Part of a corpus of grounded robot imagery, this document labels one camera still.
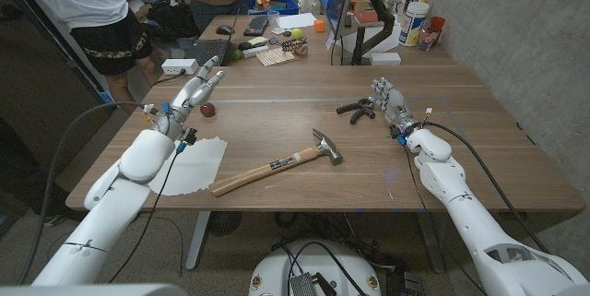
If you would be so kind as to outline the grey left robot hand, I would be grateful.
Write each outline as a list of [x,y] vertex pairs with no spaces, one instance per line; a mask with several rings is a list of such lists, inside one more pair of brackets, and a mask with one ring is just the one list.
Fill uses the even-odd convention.
[[171,100],[168,113],[160,113],[151,130],[159,131],[172,141],[182,137],[186,132],[183,123],[195,106],[208,102],[214,87],[225,76],[223,71],[217,72],[212,78],[207,79],[213,67],[220,63],[219,57],[214,55],[200,68],[195,59],[167,59],[163,64],[166,75],[179,74],[182,70],[186,75],[195,74],[189,79],[179,93]]

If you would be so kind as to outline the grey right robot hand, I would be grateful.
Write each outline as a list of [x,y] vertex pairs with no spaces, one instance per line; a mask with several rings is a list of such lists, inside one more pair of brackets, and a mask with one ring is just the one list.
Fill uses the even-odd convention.
[[419,122],[411,114],[401,92],[385,78],[374,79],[371,88],[377,94],[376,103],[384,112],[392,137],[402,136],[406,139],[418,126]]

